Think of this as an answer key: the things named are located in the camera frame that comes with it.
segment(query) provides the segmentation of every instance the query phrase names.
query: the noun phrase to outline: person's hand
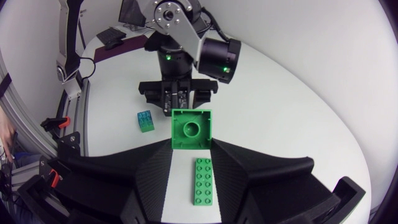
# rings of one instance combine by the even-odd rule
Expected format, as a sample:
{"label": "person's hand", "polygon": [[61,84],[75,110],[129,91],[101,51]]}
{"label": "person's hand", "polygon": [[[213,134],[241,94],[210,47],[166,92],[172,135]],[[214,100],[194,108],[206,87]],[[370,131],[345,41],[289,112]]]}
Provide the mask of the person's hand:
{"label": "person's hand", "polygon": [[4,151],[8,161],[13,162],[11,152],[9,148],[12,146],[12,137],[15,134],[15,127],[8,119],[7,115],[4,113],[0,107],[0,138],[3,144]]}

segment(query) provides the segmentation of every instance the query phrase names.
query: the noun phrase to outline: desk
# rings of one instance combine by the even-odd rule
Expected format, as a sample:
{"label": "desk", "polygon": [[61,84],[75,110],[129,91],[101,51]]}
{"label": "desk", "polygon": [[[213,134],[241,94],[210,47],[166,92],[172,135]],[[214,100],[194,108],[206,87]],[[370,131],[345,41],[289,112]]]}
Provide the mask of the desk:
{"label": "desk", "polygon": [[[123,31],[132,37],[146,30]],[[83,56],[93,58],[95,49],[102,46],[95,37]],[[91,62],[86,61],[81,61],[82,76],[92,70]],[[193,77],[207,78],[196,71]],[[147,104],[138,92],[139,82],[157,80],[160,80],[157,54],[144,49],[96,64],[88,101],[89,156],[113,154],[171,137],[171,119],[160,108]],[[199,109],[213,110],[214,138],[272,156],[313,158],[312,174],[331,191],[341,177],[352,178],[366,194],[345,223],[368,222],[371,185],[358,143],[316,93],[273,60],[243,44],[231,83],[219,83],[211,103]],[[145,110],[152,113],[155,131],[141,133],[137,113]],[[210,151],[174,150],[163,222],[221,221],[216,194],[213,206],[192,205],[196,157],[210,157]]]}

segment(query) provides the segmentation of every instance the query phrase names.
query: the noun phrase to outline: green lego brick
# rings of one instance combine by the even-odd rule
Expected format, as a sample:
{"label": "green lego brick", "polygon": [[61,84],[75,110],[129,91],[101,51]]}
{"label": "green lego brick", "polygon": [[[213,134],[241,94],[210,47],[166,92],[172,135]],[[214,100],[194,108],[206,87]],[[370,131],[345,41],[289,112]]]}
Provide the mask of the green lego brick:
{"label": "green lego brick", "polygon": [[211,159],[198,158],[195,164],[193,205],[213,204],[213,165]]}
{"label": "green lego brick", "polygon": [[172,110],[172,149],[210,149],[211,110]]}
{"label": "green lego brick", "polygon": [[152,122],[152,116],[150,111],[144,111],[137,114],[139,127],[141,132],[145,133],[148,131],[153,131],[155,129],[154,123]]}

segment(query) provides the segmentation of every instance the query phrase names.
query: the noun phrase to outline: wall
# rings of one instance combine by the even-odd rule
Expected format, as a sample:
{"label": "wall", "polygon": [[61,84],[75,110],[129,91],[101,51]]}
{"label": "wall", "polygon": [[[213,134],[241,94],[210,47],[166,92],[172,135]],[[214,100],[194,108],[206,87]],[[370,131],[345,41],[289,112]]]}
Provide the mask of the wall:
{"label": "wall", "polygon": [[121,25],[119,12],[122,0],[84,0],[80,22],[86,44],[109,27]]}
{"label": "wall", "polygon": [[0,48],[12,82],[38,123],[54,117],[62,94],[57,0],[6,1],[0,11]]}
{"label": "wall", "polygon": [[224,31],[315,91],[357,139],[380,204],[398,163],[398,46],[374,0],[202,0]]}

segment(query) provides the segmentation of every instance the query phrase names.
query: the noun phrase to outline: computer monitor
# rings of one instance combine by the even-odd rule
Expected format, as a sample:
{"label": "computer monitor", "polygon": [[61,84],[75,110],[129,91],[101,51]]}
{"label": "computer monitor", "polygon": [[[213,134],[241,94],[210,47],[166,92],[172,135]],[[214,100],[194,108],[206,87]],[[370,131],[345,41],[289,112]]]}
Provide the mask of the computer monitor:
{"label": "computer monitor", "polygon": [[146,18],[139,10],[136,0],[123,0],[120,8],[119,22],[145,27]]}

